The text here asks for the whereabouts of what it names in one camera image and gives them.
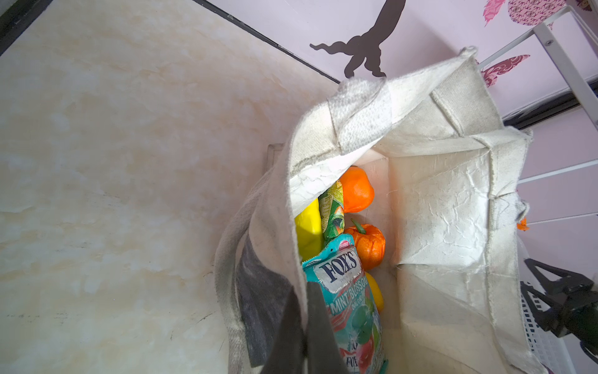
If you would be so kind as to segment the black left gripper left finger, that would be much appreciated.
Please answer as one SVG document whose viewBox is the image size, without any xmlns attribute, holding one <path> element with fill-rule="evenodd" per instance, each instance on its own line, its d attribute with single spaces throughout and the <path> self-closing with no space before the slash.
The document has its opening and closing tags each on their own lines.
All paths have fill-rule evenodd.
<svg viewBox="0 0 598 374">
<path fill-rule="evenodd" d="M 272 351 L 261 374 L 303 373 L 305 338 L 300 306 L 294 291 L 290 291 L 283 310 Z"/>
</svg>

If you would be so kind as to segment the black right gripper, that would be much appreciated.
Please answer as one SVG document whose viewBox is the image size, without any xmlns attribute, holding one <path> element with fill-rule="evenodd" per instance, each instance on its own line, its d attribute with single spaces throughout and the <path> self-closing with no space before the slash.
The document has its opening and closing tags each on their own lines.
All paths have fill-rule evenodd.
<svg viewBox="0 0 598 374">
<path fill-rule="evenodd" d="M 583 353 L 597 364 L 597 290 L 595 283 L 583 274 L 528 258 L 527 268 L 548 295 L 520 282 L 536 324 L 558 338 L 574 335 Z"/>
</svg>

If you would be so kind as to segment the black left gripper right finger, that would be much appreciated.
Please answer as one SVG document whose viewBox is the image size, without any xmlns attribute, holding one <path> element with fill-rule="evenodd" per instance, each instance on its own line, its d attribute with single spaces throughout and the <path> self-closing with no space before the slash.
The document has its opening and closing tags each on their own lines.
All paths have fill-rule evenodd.
<svg viewBox="0 0 598 374">
<path fill-rule="evenodd" d="M 307 367 L 308 373 L 348 373 L 336 343 L 320 286 L 307 283 Z"/>
</svg>

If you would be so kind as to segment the teal striped candy bag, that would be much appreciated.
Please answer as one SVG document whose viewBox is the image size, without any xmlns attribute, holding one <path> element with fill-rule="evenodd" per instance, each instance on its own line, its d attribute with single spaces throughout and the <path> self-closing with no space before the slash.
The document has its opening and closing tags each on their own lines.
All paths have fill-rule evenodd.
<svg viewBox="0 0 598 374">
<path fill-rule="evenodd" d="M 307 281 L 319 285 L 337 352 L 350 373 L 385 373 L 380 315 L 354 239 L 342 234 L 302 264 Z"/>
</svg>

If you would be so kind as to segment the yellow orange apple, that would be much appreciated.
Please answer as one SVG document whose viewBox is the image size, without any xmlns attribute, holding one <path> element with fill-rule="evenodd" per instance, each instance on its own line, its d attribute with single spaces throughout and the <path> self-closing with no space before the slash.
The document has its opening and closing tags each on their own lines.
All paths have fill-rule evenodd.
<svg viewBox="0 0 598 374">
<path fill-rule="evenodd" d="M 384 310 L 384 307 L 385 307 L 385 301 L 382 296 L 381 289 L 378 286 L 378 282 L 374 279 L 374 277 L 371 274 L 366 273 L 365 275 L 367 277 L 368 284 L 369 284 L 370 290 L 372 292 L 372 298 L 374 299 L 376 308 L 379 313 L 382 313 L 382 311 Z"/>
</svg>

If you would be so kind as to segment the orange tangerine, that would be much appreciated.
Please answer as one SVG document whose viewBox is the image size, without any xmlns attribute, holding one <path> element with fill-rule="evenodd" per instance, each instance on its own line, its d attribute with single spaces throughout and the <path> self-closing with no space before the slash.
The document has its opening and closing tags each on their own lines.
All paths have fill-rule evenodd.
<svg viewBox="0 0 598 374">
<path fill-rule="evenodd" d="M 359 224 L 353 221 L 352 227 L 345 228 L 344 233 L 350 235 L 361 260 L 362 268 L 366 271 L 379 266 L 386 254 L 386 238 L 374 225 Z"/>
<path fill-rule="evenodd" d="M 375 199 L 375 190 L 363 169 L 351 166 L 339 181 L 343 187 L 346 213 L 359 213 L 369 207 Z"/>
</svg>

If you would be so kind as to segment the yellow banana bunch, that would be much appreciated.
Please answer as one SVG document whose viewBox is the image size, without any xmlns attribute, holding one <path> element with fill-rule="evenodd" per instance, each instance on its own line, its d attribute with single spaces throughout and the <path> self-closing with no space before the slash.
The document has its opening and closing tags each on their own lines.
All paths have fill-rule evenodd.
<svg viewBox="0 0 598 374">
<path fill-rule="evenodd" d="M 320 254 L 324 248 L 322 217 L 319 200 L 315 199 L 294 219 L 297 234 L 297 248 L 301 261 L 305 262 Z"/>
</svg>

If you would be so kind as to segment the green candy bag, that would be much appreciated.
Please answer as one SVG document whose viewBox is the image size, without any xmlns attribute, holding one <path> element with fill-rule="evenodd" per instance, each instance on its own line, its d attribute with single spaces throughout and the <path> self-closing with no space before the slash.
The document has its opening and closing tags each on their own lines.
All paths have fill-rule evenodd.
<svg viewBox="0 0 598 374">
<path fill-rule="evenodd" d="M 326 242 L 344 233 L 344 191 L 341 181 L 336 181 L 319 197 L 319 212 Z"/>
</svg>

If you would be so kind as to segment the cream canvas grocery bag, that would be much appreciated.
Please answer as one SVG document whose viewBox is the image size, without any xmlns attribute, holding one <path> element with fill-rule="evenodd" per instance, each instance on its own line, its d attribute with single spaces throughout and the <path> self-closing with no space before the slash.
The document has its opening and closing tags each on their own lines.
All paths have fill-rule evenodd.
<svg viewBox="0 0 598 374">
<path fill-rule="evenodd" d="M 230 373 L 261 373 L 290 291 L 307 367 L 307 277 L 294 219 L 351 166 L 375 199 L 360 218 L 386 237 L 372 271 L 385 373 L 543 373 L 527 342 L 516 225 L 531 135 L 507 127 L 475 48 L 395 79 L 349 79 L 307 112 L 216 250 Z"/>
</svg>

